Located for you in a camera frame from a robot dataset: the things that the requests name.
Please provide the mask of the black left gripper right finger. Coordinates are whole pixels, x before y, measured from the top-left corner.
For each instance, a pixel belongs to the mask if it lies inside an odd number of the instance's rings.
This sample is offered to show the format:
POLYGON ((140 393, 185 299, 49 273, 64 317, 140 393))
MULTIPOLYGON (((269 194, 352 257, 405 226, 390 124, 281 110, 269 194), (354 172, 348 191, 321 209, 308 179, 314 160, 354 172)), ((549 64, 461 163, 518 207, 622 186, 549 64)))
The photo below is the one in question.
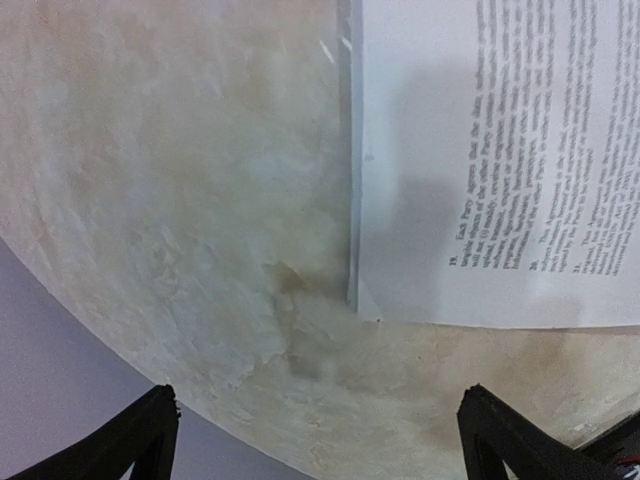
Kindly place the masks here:
POLYGON ((467 389, 457 412, 469 479, 617 479, 611 467, 547 435, 481 385, 467 389))

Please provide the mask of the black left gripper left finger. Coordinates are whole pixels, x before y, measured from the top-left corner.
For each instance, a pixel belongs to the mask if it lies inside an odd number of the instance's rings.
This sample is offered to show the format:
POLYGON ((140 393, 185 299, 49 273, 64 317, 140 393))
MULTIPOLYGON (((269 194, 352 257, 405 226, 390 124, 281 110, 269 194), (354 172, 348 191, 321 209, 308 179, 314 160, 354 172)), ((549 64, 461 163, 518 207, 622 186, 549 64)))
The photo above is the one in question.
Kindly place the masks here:
POLYGON ((156 385, 102 427, 14 479, 169 479, 180 411, 170 385, 156 385))

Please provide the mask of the brown plastic folder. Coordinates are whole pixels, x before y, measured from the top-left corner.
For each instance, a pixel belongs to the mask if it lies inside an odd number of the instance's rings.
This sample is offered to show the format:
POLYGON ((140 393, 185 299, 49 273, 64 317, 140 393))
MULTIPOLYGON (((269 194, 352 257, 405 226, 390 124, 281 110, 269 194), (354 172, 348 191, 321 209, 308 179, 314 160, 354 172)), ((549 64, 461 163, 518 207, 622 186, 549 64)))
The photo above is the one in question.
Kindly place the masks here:
POLYGON ((353 311, 360 303, 360 247, 362 213, 363 135, 363 3, 336 3, 335 52, 337 71, 339 136, 338 151, 349 165, 350 227, 349 276, 346 298, 353 311))

